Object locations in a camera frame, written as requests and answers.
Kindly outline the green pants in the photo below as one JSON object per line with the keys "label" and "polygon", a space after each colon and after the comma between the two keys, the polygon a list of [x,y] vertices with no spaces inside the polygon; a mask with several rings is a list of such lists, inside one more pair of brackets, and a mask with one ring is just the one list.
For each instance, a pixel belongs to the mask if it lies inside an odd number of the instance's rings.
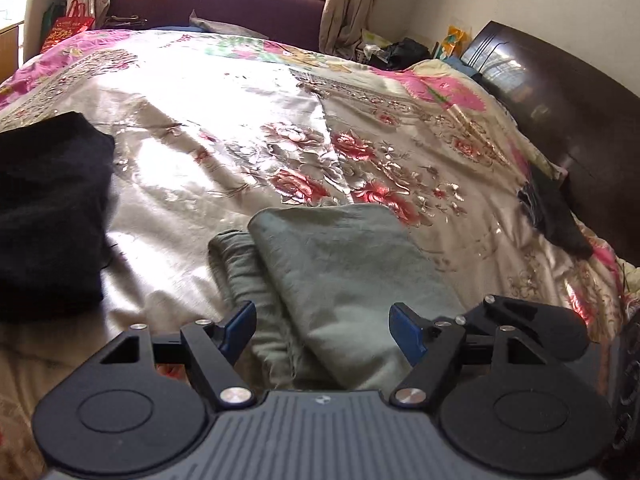
{"label": "green pants", "polygon": [[390,307],[430,320],[465,311],[384,206],[265,209],[215,235],[208,256],[226,304],[256,307],[250,351],[273,389],[390,393],[410,370]]}

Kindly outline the dark checked pants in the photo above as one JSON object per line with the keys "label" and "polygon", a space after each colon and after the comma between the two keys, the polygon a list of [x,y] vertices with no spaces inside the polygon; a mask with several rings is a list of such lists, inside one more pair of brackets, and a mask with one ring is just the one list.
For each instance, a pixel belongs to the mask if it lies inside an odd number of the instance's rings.
{"label": "dark checked pants", "polygon": [[518,200],[529,222],[548,242],[578,259],[592,256],[592,246],[578,228],[559,187],[531,162]]}

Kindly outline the floral bedspread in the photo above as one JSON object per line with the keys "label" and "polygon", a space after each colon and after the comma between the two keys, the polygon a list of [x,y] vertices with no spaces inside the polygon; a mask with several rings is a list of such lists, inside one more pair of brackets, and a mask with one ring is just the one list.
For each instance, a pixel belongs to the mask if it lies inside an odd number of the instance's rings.
{"label": "floral bedspread", "polygon": [[168,333],[220,318],[209,264],[217,234],[266,208],[388,208],[466,310],[498,294],[567,307],[597,341],[638,311],[639,271],[582,220],[582,260],[526,218],[526,180],[455,152],[437,107],[396,75],[253,38],[197,32],[85,32],[1,86],[1,127],[67,112],[115,141],[111,257],[99,310],[1,330],[1,474],[44,463],[38,401],[130,324]]}

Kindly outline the black folded garment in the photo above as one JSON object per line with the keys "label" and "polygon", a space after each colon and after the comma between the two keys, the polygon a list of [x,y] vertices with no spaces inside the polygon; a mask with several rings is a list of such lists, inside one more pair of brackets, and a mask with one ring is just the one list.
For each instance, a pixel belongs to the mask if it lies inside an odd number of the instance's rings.
{"label": "black folded garment", "polygon": [[114,151],[77,112],[2,132],[2,322],[71,318],[101,303]]}

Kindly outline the floral pillow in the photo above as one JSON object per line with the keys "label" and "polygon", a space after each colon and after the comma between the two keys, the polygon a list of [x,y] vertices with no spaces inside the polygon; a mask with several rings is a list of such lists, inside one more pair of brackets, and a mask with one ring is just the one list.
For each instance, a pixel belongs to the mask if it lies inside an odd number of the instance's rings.
{"label": "floral pillow", "polygon": [[440,61],[423,61],[396,74],[408,95],[437,107],[436,132],[459,155],[524,176],[528,159],[513,117],[471,77]]}

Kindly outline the dark wooden headboard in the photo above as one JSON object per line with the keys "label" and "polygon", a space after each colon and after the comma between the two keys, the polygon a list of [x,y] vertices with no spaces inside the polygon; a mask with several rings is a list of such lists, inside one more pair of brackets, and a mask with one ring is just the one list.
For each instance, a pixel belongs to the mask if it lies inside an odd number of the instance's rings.
{"label": "dark wooden headboard", "polygon": [[462,54],[480,84],[550,162],[570,209],[639,262],[639,99],[580,58],[489,22]]}

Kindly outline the black bag on nightstand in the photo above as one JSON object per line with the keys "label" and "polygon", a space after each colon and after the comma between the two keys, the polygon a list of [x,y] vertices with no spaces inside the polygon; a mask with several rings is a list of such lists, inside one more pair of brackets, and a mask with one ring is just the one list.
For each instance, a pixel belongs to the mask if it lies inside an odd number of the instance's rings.
{"label": "black bag on nightstand", "polygon": [[411,38],[404,38],[372,54],[368,64],[378,70],[398,72],[433,57],[428,47]]}

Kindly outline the yellow package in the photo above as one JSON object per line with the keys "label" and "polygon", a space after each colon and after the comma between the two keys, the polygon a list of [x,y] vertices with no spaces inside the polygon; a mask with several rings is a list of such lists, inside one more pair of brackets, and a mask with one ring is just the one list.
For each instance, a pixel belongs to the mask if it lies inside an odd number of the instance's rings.
{"label": "yellow package", "polygon": [[457,58],[462,55],[462,52],[469,42],[469,35],[465,29],[459,28],[454,25],[449,25],[447,35],[442,40],[442,53],[447,58],[456,56]]}

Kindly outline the maroon sofa bench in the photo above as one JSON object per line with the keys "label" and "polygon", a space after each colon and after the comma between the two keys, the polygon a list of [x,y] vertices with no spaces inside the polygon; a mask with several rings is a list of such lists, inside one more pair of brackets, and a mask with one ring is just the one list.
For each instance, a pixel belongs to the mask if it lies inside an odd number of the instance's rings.
{"label": "maroon sofa bench", "polygon": [[323,7],[322,0],[111,0],[107,15],[136,16],[143,28],[157,28],[186,27],[194,14],[318,52]]}

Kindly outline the red gift bag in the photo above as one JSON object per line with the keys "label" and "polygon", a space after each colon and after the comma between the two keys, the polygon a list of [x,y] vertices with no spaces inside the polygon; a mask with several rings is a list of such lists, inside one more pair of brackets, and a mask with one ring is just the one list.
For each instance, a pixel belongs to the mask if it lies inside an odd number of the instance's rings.
{"label": "red gift bag", "polygon": [[87,11],[86,4],[72,0],[65,13],[56,18],[47,29],[40,52],[47,52],[60,42],[86,32],[93,24],[94,17]]}

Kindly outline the right beige curtain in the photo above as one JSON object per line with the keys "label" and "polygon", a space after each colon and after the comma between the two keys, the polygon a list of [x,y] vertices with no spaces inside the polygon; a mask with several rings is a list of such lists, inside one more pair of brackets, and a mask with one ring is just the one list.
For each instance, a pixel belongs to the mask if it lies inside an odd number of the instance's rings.
{"label": "right beige curtain", "polygon": [[374,0],[326,0],[319,30],[319,51],[353,58]]}

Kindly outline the wooden cabinet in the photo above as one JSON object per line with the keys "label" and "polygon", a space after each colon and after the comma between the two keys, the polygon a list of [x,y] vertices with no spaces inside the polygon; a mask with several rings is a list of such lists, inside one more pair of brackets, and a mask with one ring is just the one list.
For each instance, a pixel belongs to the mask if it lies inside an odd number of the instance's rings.
{"label": "wooden cabinet", "polygon": [[0,81],[11,77],[21,59],[23,22],[8,25],[0,32]]}

